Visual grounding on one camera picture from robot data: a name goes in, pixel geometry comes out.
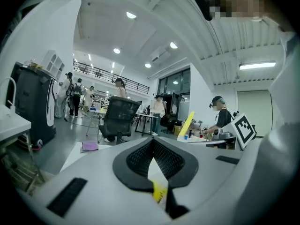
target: backpack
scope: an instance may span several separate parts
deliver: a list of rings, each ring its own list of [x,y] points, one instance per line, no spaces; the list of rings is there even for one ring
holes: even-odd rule
[[[72,84],[72,82],[70,80],[70,85],[69,85],[69,87],[68,87],[68,89],[66,91],[66,96],[67,97],[72,97],[73,95],[74,95],[74,87],[73,87],[73,84]]]
[[[77,85],[77,83],[75,83],[75,88],[74,88],[74,96],[81,96],[82,95],[82,88],[81,88],[82,84]]]

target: glass wall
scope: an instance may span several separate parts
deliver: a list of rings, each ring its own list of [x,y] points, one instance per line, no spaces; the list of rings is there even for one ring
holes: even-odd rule
[[[180,71],[159,81],[157,94],[165,93],[189,93],[191,81],[191,70]]]

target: black pants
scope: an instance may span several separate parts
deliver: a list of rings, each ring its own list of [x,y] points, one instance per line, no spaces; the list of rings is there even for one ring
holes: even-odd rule
[[[80,96],[73,96],[73,103],[74,103],[74,110],[70,109],[70,115],[73,116],[73,112],[75,111],[75,116],[78,116]]]

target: floor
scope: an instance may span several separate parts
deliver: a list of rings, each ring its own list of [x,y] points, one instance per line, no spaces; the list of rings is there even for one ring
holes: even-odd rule
[[[60,172],[60,169],[64,165],[76,142],[97,140],[97,130],[95,128],[96,119],[94,119],[95,123],[91,123],[91,127],[93,128],[89,129],[88,136],[86,136],[86,132],[90,123],[90,118],[81,115],[80,118],[70,118],[67,116],[66,119],[68,122],[63,118],[54,120],[54,124],[56,126],[55,137],[48,143],[44,144],[40,151],[34,152],[35,161],[39,168],[51,174],[58,174]],[[134,123],[132,126],[132,135],[130,137],[124,137],[125,140],[130,141],[142,137],[141,133],[135,132],[135,126],[136,124]],[[143,123],[139,125],[138,130],[142,130],[142,128]],[[145,131],[148,132],[149,130],[150,123],[147,122]],[[159,132],[158,135],[177,139],[177,137],[173,134],[164,134],[163,132]],[[100,137],[99,144],[113,146],[116,145],[116,142],[105,142],[104,138]],[[11,146],[11,150],[21,159],[26,162],[30,162],[29,154],[23,148]]]

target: office chair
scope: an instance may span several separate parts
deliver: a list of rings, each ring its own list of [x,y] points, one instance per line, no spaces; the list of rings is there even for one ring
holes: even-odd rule
[[[122,136],[131,136],[133,118],[140,104],[122,97],[111,97],[105,114],[103,125],[99,129],[104,138],[117,144],[124,143]]]

